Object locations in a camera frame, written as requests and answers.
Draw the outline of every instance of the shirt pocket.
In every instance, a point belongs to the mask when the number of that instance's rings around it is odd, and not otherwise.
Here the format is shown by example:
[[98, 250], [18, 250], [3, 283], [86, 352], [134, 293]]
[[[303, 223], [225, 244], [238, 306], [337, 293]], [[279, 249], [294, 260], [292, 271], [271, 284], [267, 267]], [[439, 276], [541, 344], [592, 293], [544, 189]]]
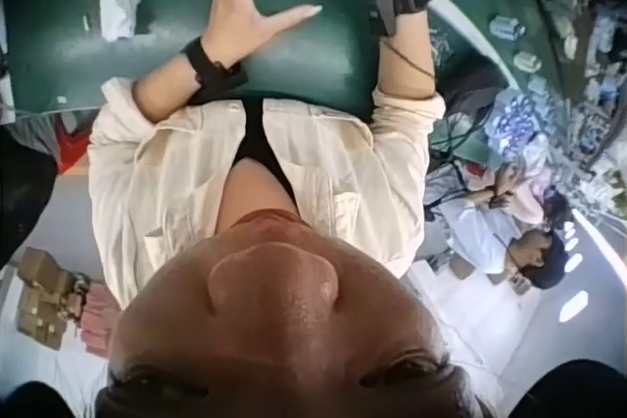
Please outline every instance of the shirt pocket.
[[357, 215], [362, 203], [359, 193], [340, 193], [333, 195], [333, 221], [335, 236], [354, 244]]

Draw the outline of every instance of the cardboard box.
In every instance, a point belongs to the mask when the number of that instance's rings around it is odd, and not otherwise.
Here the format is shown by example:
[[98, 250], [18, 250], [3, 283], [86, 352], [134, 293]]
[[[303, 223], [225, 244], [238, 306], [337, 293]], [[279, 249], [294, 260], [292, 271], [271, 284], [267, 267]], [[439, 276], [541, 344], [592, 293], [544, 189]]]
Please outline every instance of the cardboard box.
[[31, 288], [54, 294], [62, 270], [48, 252], [26, 248], [18, 266], [18, 277]]
[[37, 329], [35, 330], [35, 335], [34, 335], [34, 339], [36, 342], [40, 343], [43, 346], [46, 346], [46, 335], [48, 334], [48, 329], [46, 328], [46, 326], [37, 326]]
[[54, 323], [59, 317], [60, 308], [42, 300], [39, 301], [37, 306], [37, 317], [43, 320], [43, 323]]
[[46, 335], [46, 347], [58, 351], [61, 349], [61, 343], [63, 342], [63, 333], [48, 332]]
[[39, 299], [39, 291], [32, 289], [29, 286], [24, 286], [22, 288], [22, 294], [20, 295], [18, 309], [20, 312], [36, 315], [37, 308], [39, 307]]
[[82, 314], [82, 296], [80, 294], [69, 294], [66, 298], [66, 312], [71, 318], [79, 319]]
[[41, 298], [48, 303], [54, 305], [61, 305], [61, 299], [64, 298], [71, 290], [74, 284], [73, 275], [64, 269], [61, 270], [59, 278], [57, 279], [57, 285], [52, 294], [43, 292]]
[[31, 315], [29, 313], [20, 312], [18, 314], [18, 331], [28, 335], [29, 337], [35, 336], [37, 331], [37, 321], [39, 319], [36, 315]]

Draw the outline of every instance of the tissue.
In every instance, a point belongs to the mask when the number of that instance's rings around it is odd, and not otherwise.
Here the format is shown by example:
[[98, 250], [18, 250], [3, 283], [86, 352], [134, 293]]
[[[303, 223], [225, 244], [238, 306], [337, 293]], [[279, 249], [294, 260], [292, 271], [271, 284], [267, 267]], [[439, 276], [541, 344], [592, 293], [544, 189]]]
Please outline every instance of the tissue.
[[130, 38], [137, 26], [137, 6], [141, 0], [100, 0], [100, 26], [107, 41]]

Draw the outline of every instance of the green table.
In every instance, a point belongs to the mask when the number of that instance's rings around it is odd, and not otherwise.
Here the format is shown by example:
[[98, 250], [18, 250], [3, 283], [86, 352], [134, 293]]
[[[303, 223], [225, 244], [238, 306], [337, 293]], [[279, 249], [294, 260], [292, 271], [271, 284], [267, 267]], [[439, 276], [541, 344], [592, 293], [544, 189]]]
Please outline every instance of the green table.
[[[496, 14], [518, 16], [529, 30], [524, 49], [557, 78], [555, 58], [535, 0], [454, 0], [488, 34]], [[175, 54], [206, 25], [211, 0], [142, 0], [136, 37], [112, 44], [100, 37], [98, 0], [5, 0], [16, 107], [36, 113], [98, 107], [99, 86], [114, 75], [139, 77]], [[368, 118], [376, 79], [377, 42], [367, 26], [367, 0], [256, 0], [272, 13], [320, 3], [323, 13], [248, 60], [250, 82], [237, 95], [291, 96]], [[87, 15], [91, 30], [84, 31]], [[473, 48], [449, 25], [432, 19], [453, 47], [447, 64]], [[490, 38], [510, 62], [513, 44]], [[439, 70], [446, 73], [447, 64]], [[522, 72], [516, 78], [526, 82]], [[60, 103], [57, 97], [66, 97]]]

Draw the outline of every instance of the red object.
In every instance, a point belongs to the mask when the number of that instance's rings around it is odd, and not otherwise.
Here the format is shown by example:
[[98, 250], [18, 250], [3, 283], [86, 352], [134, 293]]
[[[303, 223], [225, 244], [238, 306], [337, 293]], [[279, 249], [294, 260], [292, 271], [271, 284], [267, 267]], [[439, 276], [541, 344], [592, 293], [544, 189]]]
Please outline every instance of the red object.
[[468, 170], [468, 173], [473, 176], [483, 178], [483, 175], [486, 172], [487, 168], [485, 166], [481, 166], [477, 162], [469, 162], [466, 164], [466, 170]]
[[59, 144], [59, 174], [63, 175], [87, 152], [91, 128], [72, 135], [66, 131], [61, 115], [55, 115], [55, 134]]

